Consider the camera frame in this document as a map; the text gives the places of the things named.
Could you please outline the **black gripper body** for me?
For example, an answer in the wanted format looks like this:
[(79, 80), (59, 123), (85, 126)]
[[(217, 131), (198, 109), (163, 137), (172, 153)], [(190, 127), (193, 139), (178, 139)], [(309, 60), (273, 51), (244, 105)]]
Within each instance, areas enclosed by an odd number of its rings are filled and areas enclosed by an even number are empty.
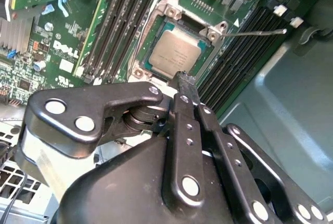
[(246, 223), (206, 155), (202, 208), (187, 216), (167, 207), (162, 182), (169, 144), (145, 141), (79, 177), (65, 192), (56, 223)]

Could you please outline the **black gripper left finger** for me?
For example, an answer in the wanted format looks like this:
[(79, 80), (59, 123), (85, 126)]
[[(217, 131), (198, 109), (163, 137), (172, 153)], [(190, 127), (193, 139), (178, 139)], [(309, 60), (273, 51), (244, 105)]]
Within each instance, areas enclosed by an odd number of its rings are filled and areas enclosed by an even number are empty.
[(195, 78), (185, 72), (166, 86), (133, 81), (37, 91), (25, 108), (15, 160), (60, 201), (93, 168), (98, 146), (143, 131), (161, 133), (175, 94), (190, 106), (200, 104)]

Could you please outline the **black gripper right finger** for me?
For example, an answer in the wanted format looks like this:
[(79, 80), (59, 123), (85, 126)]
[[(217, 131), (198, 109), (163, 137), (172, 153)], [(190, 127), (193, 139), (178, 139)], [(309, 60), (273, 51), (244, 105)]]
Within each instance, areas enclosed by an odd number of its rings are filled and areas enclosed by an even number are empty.
[(195, 78), (186, 91), (196, 104), (202, 146), (211, 153), (236, 223), (328, 223), (319, 206), (239, 126), (221, 127), (200, 102)]

